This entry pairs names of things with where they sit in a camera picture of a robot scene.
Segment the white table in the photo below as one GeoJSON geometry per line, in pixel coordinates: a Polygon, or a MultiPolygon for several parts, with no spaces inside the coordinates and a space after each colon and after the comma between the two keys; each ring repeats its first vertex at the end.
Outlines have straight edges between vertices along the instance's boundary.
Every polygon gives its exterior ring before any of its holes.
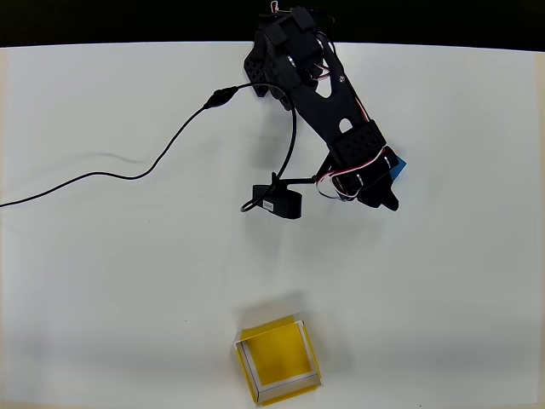
{"type": "MultiPolygon", "coordinates": [[[[80,173],[138,174],[249,43],[3,51],[3,201],[80,173]]],[[[280,407],[536,402],[542,188],[535,55],[337,44],[394,150],[398,212],[304,194],[238,212],[288,146],[251,90],[198,117],[134,182],[96,177],[2,211],[7,400],[252,407],[232,338],[304,312],[324,387],[280,407]]],[[[327,149],[302,120],[287,177],[327,149]]]]}

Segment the cable connector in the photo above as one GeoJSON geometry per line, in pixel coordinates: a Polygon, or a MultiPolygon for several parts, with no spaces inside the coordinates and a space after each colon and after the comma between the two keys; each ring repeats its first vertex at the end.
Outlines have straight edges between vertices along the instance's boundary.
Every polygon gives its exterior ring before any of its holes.
{"type": "Polygon", "coordinates": [[[222,105],[227,104],[237,91],[238,87],[217,89],[204,104],[204,109],[221,107],[222,105]]]}
{"type": "Polygon", "coordinates": [[[257,206],[269,210],[275,216],[284,219],[298,219],[301,217],[302,194],[289,190],[286,187],[275,187],[270,193],[261,199],[269,185],[254,185],[253,200],[257,206]]]}

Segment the blue part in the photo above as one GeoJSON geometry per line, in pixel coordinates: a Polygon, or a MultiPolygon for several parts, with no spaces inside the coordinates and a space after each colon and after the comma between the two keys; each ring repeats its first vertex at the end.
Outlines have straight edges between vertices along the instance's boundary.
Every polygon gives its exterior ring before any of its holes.
{"type": "Polygon", "coordinates": [[[392,176],[392,180],[395,181],[396,177],[399,176],[401,173],[401,170],[407,165],[407,163],[398,156],[399,163],[394,168],[390,169],[390,175],[392,176]]]}

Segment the black cable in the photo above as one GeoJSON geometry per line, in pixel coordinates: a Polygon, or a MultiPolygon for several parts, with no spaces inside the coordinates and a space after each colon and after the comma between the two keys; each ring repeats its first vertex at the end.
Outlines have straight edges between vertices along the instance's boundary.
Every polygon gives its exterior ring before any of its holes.
{"type": "Polygon", "coordinates": [[[337,50],[336,50],[335,45],[333,44],[333,42],[325,35],[324,32],[316,32],[316,33],[320,34],[323,37],[325,37],[326,41],[331,44],[331,47],[333,48],[333,54],[335,54],[335,56],[336,56],[337,55],[337,50]]]}
{"type": "Polygon", "coordinates": [[[285,95],[285,97],[288,99],[288,104],[290,104],[290,108],[291,108],[290,110],[291,110],[291,119],[292,119],[291,140],[290,140],[290,147],[288,148],[288,153],[286,153],[286,158],[284,159],[284,162],[282,163],[282,166],[280,166],[280,170],[278,171],[278,174],[276,175],[275,178],[273,178],[271,184],[265,190],[265,192],[263,192],[263,194],[261,196],[259,196],[258,198],[255,198],[255,199],[248,200],[246,203],[244,203],[240,207],[240,211],[242,211],[243,213],[255,208],[273,190],[274,185],[276,184],[277,181],[280,180],[280,176],[282,176],[282,174],[284,173],[284,171],[286,169],[286,166],[288,165],[288,162],[291,159],[291,154],[293,153],[293,148],[295,146],[295,138],[297,136],[297,116],[296,116],[296,113],[295,113],[295,104],[293,103],[293,100],[291,99],[290,94],[288,94],[288,91],[284,87],[282,87],[282,86],[280,86],[278,84],[275,84],[275,83],[269,83],[268,81],[262,81],[262,82],[259,82],[259,83],[248,83],[248,84],[244,84],[244,85],[239,85],[237,88],[238,89],[248,88],[248,87],[252,87],[254,85],[266,85],[267,87],[275,88],[275,89],[279,90],[280,92],[282,92],[285,95]]]}
{"type": "Polygon", "coordinates": [[[13,205],[19,205],[19,204],[25,203],[25,202],[30,202],[31,200],[41,198],[42,196],[45,196],[45,195],[50,194],[50,193],[52,193],[52,192],[54,192],[56,190],[59,190],[59,189],[63,188],[64,186],[68,186],[68,185],[74,183],[75,181],[81,181],[82,179],[85,179],[86,177],[110,176],[110,177],[115,177],[116,179],[123,179],[125,181],[135,181],[137,179],[141,179],[142,177],[144,177],[146,175],[149,175],[152,172],[152,170],[155,169],[155,167],[157,166],[159,161],[163,158],[163,156],[166,154],[166,152],[170,149],[170,147],[176,141],[176,139],[178,138],[180,133],[189,125],[189,123],[191,121],[193,121],[205,109],[206,109],[205,107],[202,107],[198,111],[196,111],[191,117],[189,117],[189,119],[181,126],[181,128],[178,129],[178,132],[176,132],[175,135],[172,137],[172,139],[170,140],[167,147],[161,152],[161,154],[158,156],[158,158],[155,159],[155,162],[153,162],[150,169],[146,170],[144,173],[140,173],[137,176],[123,176],[123,175],[117,175],[115,173],[110,173],[110,172],[90,172],[90,173],[86,173],[85,175],[80,175],[78,177],[74,177],[70,181],[65,181],[64,183],[61,183],[58,186],[52,187],[51,189],[46,190],[45,192],[35,194],[34,196],[31,196],[31,197],[28,197],[28,198],[25,198],[25,199],[15,200],[13,202],[0,204],[0,208],[13,206],[13,205]]]}
{"type": "Polygon", "coordinates": [[[272,87],[272,88],[275,88],[275,89],[278,89],[279,91],[281,91],[285,96],[286,98],[288,99],[288,103],[290,104],[290,108],[291,108],[291,116],[292,116],[292,119],[293,119],[293,124],[292,124],[292,132],[291,132],[291,141],[290,141],[290,147],[288,148],[288,153],[286,154],[286,158],[284,160],[284,163],[282,164],[282,166],[280,167],[280,170],[278,171],[278,174],[276,175],[276,177],[272,180],[272,183],[269,185],[269,187],[267,188],[267,190],[257,199],[252,199],[252,200],[249,200],[248,202],[246,202],[245,204],[242,205],[242,207],[240,208],[240,211],[242,212],[246,212],[248,210],[252,210],[254,207],[257,206],[257,204],[263,200],[270,192],[271,190],[273,190],[274,188],[274,185],[276,184],[276,182],[280,179],[280,176],[284,173],[285,169],[286,169],[286,166],[288,165],[288,162],[290,161],[291,159],[291,154],[293,153],[293,148],[295,146],[295,137],[296,137],[296,133],[297,133],[297,124],[296,124],[296,115],[295,115],[295,105],[293,103],[293,101],[291,100],[291,97],[288,95],[288,92],[286,89],[284,89],[283,87],[281,87],[280,85],[278,84],[275,84],[275,83],[269,83],[267,81],[263,81],[263,82],[259,82],[259,83],[247,83],[247,84],[242,84],[242,85],[239,85],[239,86],[236,86],[236,87],[230,87],[230,88],[225,88],[225,89],[218,89],[210,98],[209,100],[206,102],[206,104],[204,104],[204,106],[200,109],[198,109],[191,117],[189,117],[189,119],[178,129],[178,131],[175,133],[175,135],[172,137],[172,139],[170,140],[169,144],[166,146],[166,148],[161,152],[161,154],[157,157],[157,159],[155,159],[155,162],[153,162],[152,166],[146,170],[144,173],[140,173],[139,175],[136,175],[136,176],[123,176],[123,175],[118,175],[118,174],[115,174],[115,173],[110,173],[110,172],[90,172],[90,173],[86,173],[84,175],[80,175],[78,177],[74,177],[73,179],[69,180],[69,181],[65,181],[64,183],[61,183],[60,185],[57,185],[55,187],[52,187],[50,188],[49,190],[46,190],[45,192],[41,192],[41,193],[38,193],[38,194],[35,194],[33,196],[30,196],[28,198],[24,198],[24,199],[20,199],[20,200],[15,200],[13,202],[8,202],[8,203],[3,203],[3,204],[0,204],[0,208],[3,208],[3,207],[8,207],[8,206],[13,206],[13,205],[19,205],[21,203],[25,203],[25,202],[30,202],[31,200],[34,200],[34,199],[38,199],[38,198],[41,198],[43,196],[46,196],[52,192],[55,192],[65,186],[68,186],[68,185],[71,185],[72,183],[76,182],[76,181],[81,181],[82,179],[85,179],[87,177],[91,177],[91,176],[109,176],[109,177],[114,177],[116,179],[122,179],[122,180],[125,180],[125,181],[135,181],[135,180],[138,180],[138,179],[141,179],[142,177],[144,176],[147,176],[149,175],[150,173],[152,173],[152,171],[155,169],[155,167],[158,165],[159,161],[163,158],[163,156],[166,154],[166,152],[168,152],[168,150],[170,149],[170,147],[172,147],[172,145],[174,144],[174,142],[176,141],[176,139],[178,139],[178,136],[180,135],[180,133],[204,110],[206,109],[209,109],[209,108],[212,108],[212,107],[220,107],[221,105],[223,104],[226,104],[227,102],[229,102],[231,100],[231,98],[237,93],[237,91],[239,89],[243,89],[243,88],[248,88],[248,87],[251,87],[251,86],[254,86],[254,85],[266,85],[268,87],[272,87]]]}

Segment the yellow paper box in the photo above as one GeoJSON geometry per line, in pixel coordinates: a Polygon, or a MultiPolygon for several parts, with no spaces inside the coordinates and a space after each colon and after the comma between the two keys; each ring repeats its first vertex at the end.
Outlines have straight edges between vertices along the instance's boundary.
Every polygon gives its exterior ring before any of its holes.
{"type": "Polygon", "coordinates": [[[242,330],[234,344],[256,407],[322,386],[307,328],[298,314],[242,330]]]}

